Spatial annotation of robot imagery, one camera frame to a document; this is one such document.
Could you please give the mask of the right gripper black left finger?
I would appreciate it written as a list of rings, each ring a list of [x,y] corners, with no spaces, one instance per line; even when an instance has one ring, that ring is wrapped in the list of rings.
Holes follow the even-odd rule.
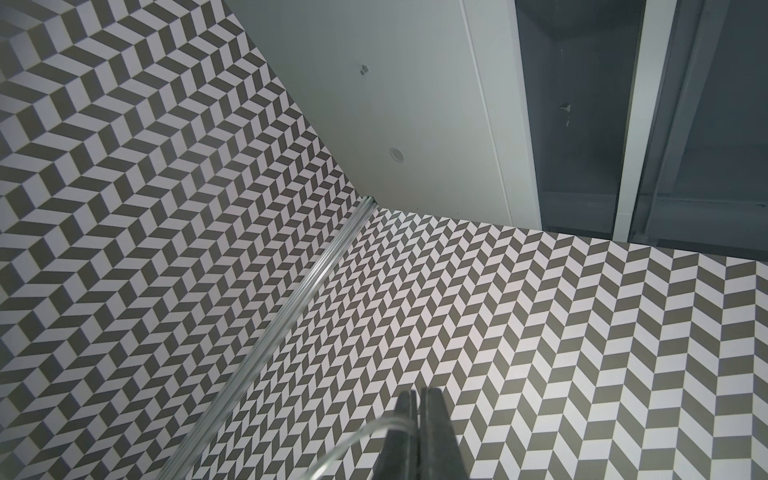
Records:
[[[373,468],[372,479],[416,479],[418,463],[417,395],[414,390],[402,392],[394,414],[409,421],[408,431],[389,429]]]

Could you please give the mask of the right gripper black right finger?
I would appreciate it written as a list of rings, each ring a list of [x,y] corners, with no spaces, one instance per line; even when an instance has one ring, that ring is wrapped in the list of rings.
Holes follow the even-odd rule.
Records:
[[[469,479],[439,388],[421,390],[418,475],[419,479]]]

